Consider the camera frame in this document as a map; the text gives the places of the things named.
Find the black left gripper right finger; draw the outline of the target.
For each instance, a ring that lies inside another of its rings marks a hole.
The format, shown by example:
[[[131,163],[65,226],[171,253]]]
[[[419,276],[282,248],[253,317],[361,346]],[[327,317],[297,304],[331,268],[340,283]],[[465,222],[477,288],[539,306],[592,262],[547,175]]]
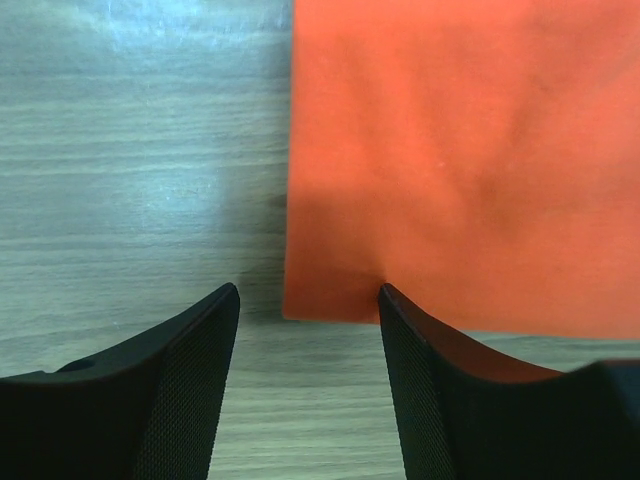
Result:
[[[410,479],[635,479],[639,363],[563,373],[494,350],[392,285],[380,328]]]

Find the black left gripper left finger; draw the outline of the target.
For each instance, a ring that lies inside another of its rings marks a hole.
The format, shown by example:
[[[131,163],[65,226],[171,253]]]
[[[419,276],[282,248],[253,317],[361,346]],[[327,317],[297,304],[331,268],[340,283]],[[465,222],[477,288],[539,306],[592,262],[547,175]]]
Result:
[[[204,479],[239,323],[224,284],[54,372],[1,381],[5,479]]]

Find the orange t-shirt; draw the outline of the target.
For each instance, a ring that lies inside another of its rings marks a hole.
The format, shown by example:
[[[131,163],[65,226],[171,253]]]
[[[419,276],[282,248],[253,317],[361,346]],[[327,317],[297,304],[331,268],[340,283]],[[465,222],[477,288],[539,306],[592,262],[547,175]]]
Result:
[[[635,1],[298,1],[284,316],[639,336]]]

